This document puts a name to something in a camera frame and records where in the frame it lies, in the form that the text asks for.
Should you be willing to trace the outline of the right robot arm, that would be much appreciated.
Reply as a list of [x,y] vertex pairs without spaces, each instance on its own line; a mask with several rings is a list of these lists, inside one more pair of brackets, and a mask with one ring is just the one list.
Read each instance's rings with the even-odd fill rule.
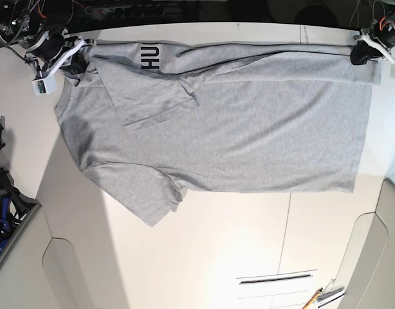
[[70,22],[83,7],[81,1],[3,1],[0,41],[33,70],[36,95],[57,89],[59,70],[68,76],[86,71],[82,52],[95,41],[67,36]]

